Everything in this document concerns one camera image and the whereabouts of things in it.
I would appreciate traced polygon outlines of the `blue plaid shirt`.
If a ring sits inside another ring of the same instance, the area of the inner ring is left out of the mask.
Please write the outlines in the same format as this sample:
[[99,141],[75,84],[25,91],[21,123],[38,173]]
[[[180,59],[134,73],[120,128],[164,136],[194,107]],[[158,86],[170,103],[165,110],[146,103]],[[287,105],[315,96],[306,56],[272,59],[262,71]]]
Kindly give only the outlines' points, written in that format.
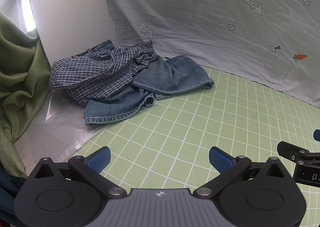
[[120,91],[133,77],[148,68],[157,54],[151,41],[117,48],[110,40],[85,52],[54,62],[49,86],[64,89],[82,106]]

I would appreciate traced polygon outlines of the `clear plastic zipper bag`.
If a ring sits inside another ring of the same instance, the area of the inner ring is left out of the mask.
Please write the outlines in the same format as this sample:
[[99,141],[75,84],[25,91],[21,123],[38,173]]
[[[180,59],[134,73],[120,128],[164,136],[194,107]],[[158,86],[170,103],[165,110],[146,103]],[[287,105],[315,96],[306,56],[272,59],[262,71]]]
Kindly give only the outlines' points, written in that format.
[[50,91],[41,109],[14,145],[29,174],[38,161],[67,161],[103,126],[84,123],[84,107],[64,91]]

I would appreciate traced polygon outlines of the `grey carrot print sheet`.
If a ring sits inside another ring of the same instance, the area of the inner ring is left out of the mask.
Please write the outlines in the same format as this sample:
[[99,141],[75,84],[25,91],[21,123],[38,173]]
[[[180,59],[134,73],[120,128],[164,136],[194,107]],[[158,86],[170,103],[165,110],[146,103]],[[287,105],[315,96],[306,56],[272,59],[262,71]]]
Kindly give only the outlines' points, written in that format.
[[49,62],[152,41],[319,106],[319,0],[30,0]]

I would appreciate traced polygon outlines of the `green fabric drape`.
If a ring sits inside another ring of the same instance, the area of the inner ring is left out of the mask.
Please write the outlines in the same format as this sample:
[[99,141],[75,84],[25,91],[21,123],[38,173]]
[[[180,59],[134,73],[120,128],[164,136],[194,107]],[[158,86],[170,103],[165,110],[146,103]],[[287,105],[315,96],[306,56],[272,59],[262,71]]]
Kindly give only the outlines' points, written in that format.
[[36,31],[26,34],[1,14],[1,164],[11,176],[26,178],[14,143],[43,105],[49,74]]

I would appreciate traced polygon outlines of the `green grid cutting mat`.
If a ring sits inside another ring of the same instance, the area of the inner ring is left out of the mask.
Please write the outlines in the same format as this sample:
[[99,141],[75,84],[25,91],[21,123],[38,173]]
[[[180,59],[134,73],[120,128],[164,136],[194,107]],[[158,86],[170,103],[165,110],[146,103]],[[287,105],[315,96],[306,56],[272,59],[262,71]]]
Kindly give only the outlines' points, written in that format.
[[208,158],[213,146],[261,162],[277,155],[280,141],[319,151],[318,108],[232,74],[207,73],[212,89],[158,101],[107,125],[78,154],[108,146],[111,162],[101,174],[126,190],[193,190],[217,176]]

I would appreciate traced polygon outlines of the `blue denim jeans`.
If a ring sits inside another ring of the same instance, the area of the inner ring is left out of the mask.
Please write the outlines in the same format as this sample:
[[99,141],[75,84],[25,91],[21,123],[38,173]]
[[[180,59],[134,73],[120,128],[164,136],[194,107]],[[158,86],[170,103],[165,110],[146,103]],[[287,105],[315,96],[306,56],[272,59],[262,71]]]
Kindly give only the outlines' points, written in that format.
[[85,123],[122,121],[153,106],[155,101],[211,88],[213,84],[205,70],[189,57],[180,55],[164,60],[157,55],[120,91],[105,99],[89,100],[84,110]]

